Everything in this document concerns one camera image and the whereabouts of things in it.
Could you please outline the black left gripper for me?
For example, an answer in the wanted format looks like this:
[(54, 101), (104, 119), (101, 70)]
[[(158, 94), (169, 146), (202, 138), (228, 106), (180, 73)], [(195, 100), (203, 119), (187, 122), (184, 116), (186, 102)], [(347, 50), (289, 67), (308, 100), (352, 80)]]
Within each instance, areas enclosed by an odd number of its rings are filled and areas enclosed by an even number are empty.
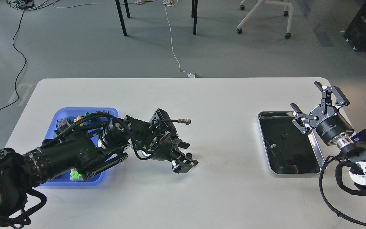
[(158, 146), (155, 154), (146, 154), (139, 150), (139, 158), (142, 160), (158, 160), (172, 162), (172, 170), (175, 173), (186, 173), (194, 166), (198, 165), (199, 161), (179, 157), (182, 152), (179, 148), (187, 149), (190, 143), (183, 142), (178, 136), (167, 136)]

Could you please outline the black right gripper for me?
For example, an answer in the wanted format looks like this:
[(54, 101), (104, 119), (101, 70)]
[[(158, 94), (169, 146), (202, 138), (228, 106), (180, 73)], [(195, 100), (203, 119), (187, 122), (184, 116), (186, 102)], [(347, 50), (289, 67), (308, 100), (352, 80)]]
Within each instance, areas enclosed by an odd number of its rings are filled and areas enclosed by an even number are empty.
[[(354, 132), (350, 123), (338, 111), (341, 107), (348, 106), (350, 101), (336, 86), (322, 85), (318, 81), (315, 81), (314, 85), (322, 93), (321, 103), (310, 112), (310, 115), (304, 114), (295, 103), (291, 103), (290, 106), (295, 112), (292, 123), (304, 135), (310, 134), (312, 129), (315, 129), (326, 145), (334, 145), (331, 142), (337, 135), (346, 133), (351, 136)], [(310, 120), (309, 125), (304, 124), (305, 119)]]

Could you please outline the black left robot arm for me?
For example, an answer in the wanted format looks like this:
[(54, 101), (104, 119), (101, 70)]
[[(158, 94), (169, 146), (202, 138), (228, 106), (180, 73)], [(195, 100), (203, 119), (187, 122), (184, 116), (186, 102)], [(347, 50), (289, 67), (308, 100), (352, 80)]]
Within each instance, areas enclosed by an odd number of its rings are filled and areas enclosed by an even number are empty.
[(47, 201), (35, 190), (39, 185), (71, 169), (88, 180), (125, 161), (130, 146), (140, 160), (169, 161), (175, 173), (188, 172), (199, 162), (181, 152), (189, 143), (179, 138), (174, 123), (191, 120), (171, 119), (162, 109), (148, 122), (96, 112), (77, 121), (59, 120), (54, 138), (23, 155), (0, 149), (0, 226), (21, 229), (31, 223), (30, 215)]

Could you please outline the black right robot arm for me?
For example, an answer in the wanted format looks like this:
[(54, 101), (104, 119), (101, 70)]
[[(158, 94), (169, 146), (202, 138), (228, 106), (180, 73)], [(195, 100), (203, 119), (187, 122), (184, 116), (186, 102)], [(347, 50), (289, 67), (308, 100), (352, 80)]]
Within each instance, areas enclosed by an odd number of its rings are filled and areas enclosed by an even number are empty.
[(322, 170), (337, 161), (337, 185), (351, 195), (366, 197), (366, 129), (354, 134), (353, 127), (341, 115), (340, 108), (350, 102), (340, 88), (325, 86), (317, 81), (314, 85), (322, 93), (320, 104), (305, 114), (292, 103), (292, 122), (302, 134), (307, 135), (315, 130), (326, 145), (339, 148), (338, 155), (325, 159)]

